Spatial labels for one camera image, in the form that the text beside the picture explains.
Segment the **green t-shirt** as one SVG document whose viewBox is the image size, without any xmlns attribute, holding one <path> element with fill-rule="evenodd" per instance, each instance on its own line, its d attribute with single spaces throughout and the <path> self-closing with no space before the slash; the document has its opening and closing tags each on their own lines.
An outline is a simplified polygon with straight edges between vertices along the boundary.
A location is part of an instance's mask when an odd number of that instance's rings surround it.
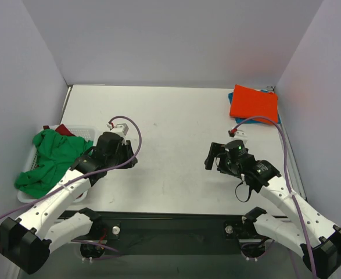
<svg viewBox="0 0 341 279">
<path fill-rule="evenodd" d="M 72 163 L 93 146 L 83 137 L 67 137 L 47 129 L 33 138 L 36 168 L 22 172 L 15 188 L 35 199 L 45 196 L 64 176 Z"/>
</svg>

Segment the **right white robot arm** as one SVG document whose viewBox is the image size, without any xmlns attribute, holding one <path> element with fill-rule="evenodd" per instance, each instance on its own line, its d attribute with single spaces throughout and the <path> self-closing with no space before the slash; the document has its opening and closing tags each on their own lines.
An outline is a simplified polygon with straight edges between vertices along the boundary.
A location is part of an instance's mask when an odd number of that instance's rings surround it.
<svg viewBox="0 0 341 279">
<path fill-rule="evenodd" d="M 215 160 L 222 174 L 234 176 L 273 203 L 287 221 L 255 207 L 242 216 L 242 232 L 248 237 L 262 235 L 299 255 L 317 278 L 329 278 L 341 266 L 341 226 L 316 211 L 297 192 L 288 189 L 286 180 L 267 160 L 256 160 L 242 140 L 227 144 L 211 143 L 205 168 Z"/>
</svg>

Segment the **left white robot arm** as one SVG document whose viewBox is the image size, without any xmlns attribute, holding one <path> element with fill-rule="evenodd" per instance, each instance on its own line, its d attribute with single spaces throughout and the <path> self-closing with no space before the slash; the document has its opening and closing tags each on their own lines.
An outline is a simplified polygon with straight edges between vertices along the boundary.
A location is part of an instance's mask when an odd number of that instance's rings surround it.
<svg viewBox="0 0 341 279">
<path fill-rule="evenodd" d="M 47 195 L 17 219 L 7 217 L 0 225 L 0 254 L 27 274 L 34 274 L 55 249 L 72 239 L 99 237 L 100 217 L 91 209 L 80 210 L 71 220 L 56 221 L 109 170 L 131 168 L 137 163 L 126 135 L 122 126 L 104 132 L 96 146 L 77 158 Z"/>
</svg>

